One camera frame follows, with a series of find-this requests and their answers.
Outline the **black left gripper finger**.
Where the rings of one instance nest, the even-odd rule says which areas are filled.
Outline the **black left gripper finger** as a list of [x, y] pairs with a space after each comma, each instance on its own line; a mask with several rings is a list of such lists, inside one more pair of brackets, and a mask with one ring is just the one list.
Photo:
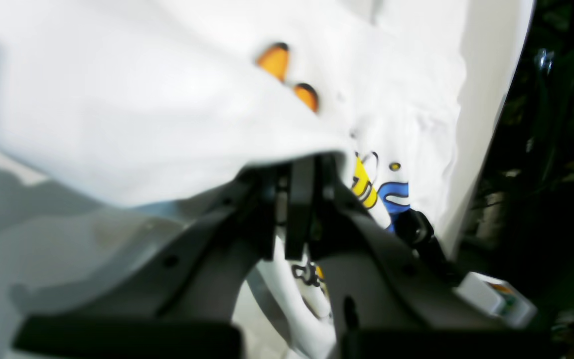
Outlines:
[[32, 314], [13, 340], [65, 359], [245, 359], [232, 324], [240, 288], [271, 260], [280, 191], [303, 160], [245, 170], [182, 234], [114, 288], [75, 309]]

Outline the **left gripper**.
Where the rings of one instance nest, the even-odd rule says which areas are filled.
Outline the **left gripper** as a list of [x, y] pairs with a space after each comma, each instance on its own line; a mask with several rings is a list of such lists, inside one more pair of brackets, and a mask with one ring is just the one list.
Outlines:
[[512, 330], [538, 310], [509, 282], [470, 271], [453, 292], [374, 222], [332, 156], [307, 158], [304, 170], [307, 244], [329, 290], [333, 359], [546, 358], [546, 334]]

